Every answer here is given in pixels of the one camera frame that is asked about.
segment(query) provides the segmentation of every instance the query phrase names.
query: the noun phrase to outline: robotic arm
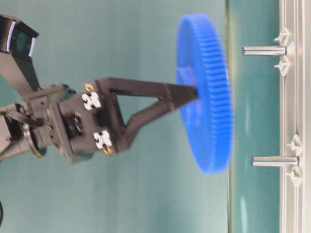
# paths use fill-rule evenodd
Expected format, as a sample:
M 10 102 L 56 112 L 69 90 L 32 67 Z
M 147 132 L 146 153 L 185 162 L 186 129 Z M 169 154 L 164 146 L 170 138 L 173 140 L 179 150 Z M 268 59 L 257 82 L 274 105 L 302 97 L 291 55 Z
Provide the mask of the robotic arm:
M 0 162 L 28 151 L 42 157 L 49 145 L 70 163 L 98 150 L 118 153 L 129 149 L 142 126 L 198 98 L 194 86 L 117 78 L 89 82 L 79 94 L 67 85 L 42 89 L 31 60 L 38 33 L 6 15 L 0 15 L 0 32 L 0 73 L 22 98 L 0 108 Z M 117 95 L 159 101 L 125 124 Z

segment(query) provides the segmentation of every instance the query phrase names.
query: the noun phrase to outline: teal background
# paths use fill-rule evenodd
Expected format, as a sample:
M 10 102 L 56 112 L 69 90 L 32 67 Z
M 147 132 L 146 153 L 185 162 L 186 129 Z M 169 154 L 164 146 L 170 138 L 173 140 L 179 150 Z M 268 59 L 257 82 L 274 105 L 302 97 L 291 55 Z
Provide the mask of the teal background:
M 2 0 L 0 7 L 40 33 L 33 61 L 42 87 L 80 90 L 104 75 L 174 83 L 183 14 L 207 13 L 225 43 L 224 0 Z M 3 79 L 0 87 L 1 105 L 20 101 Z M 127 116 L 150 103 L 121 101 Z M 112 158 L 97 153 L 70 165 L 50 147 L 43 159 L 23 154 L 1 163 L 0 232 L 227 232 L 226 193 L 227 173 L 197 168 L 175 112 Z
M 230 232 L 279 232 L 279 169 L 252 156 L 279 155 L 278 57 L 242 56 L 242 46 L 277 45 L 278 0 L 228 0 L 228 52 L 235 112 L 229 172 Z

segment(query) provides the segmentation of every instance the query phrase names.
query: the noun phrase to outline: cable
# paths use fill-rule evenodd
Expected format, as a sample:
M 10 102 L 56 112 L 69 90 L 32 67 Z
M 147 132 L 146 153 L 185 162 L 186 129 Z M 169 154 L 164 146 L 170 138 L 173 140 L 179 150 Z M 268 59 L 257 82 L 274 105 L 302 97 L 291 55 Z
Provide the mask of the cable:
M 36 128 L 36 127 L 42 126 L 41 122 L 33 120 L 33 119 L 27 117 L 26 115 L 24 115 L 23 113 L 17 112 L 15 110 L 9 110 L 5 114 L 7 117 L 12 118 L 14 120 L 17 120 L 17 121 L 24 123 L 24 124 L 28 124 L 31 127 Z
M 2 221 L 3 221 L 3 207 L 0 201 L 0 227 L 1 227 Z

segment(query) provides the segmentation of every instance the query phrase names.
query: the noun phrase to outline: metal peg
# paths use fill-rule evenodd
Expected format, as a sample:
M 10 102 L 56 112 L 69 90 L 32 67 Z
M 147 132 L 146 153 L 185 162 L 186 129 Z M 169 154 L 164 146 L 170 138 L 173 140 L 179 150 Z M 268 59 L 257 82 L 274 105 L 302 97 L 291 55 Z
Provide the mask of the metal peg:
M 282 56 L 286 54 L 286 47 L 281 46 L 243 46 L 243 55 Z
M 299 163 L 296 156 L 254 156 L 252 166 L 297 166 Z

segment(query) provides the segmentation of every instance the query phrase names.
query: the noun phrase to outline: plastic gear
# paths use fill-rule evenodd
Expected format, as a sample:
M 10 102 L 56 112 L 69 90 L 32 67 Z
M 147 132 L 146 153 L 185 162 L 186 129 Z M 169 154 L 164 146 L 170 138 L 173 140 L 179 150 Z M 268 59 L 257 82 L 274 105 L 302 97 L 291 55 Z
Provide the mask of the plastic gear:
M 176 82 L 194 85 L 199 99 L 180 108 L 194 158 L 203 172 L 228 167 L 233 133 L 226 58 L 205 14 L 183 16 L 178 25 Z

